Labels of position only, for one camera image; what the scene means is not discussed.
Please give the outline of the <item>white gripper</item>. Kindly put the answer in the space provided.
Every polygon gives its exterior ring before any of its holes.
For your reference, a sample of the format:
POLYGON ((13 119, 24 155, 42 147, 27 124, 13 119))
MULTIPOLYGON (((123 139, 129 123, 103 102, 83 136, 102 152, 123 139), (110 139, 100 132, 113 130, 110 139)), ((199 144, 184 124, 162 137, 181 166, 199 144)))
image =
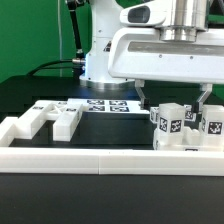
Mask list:
POLYGON ((142 110, 149 108, 144 80, 202 83, 192 105, 197 114, 212 84, 224 84, 224 29, 207 25, 208 12, 207 3, 143 3, 121 11, 108 71, 136 80, 142 110))

